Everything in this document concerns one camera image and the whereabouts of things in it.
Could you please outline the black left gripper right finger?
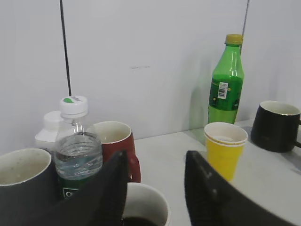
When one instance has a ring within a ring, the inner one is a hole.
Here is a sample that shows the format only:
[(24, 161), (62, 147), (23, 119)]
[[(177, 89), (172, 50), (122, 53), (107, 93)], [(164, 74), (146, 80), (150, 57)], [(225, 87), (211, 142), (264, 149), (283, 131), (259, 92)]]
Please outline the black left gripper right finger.
[(232, 184), (195, 150), (185, 156), (184, 194), (193, 226), (299, 226), (301, 206), (258, 179)]

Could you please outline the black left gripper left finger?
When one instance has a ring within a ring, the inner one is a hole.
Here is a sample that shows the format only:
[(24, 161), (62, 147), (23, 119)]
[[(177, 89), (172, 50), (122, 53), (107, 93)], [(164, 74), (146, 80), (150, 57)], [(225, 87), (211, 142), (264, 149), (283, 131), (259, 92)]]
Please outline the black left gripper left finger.
[(127, 183), (127, 153), (117, 151), (79, 191), (35, 219), (35, 225), (119, 226)]

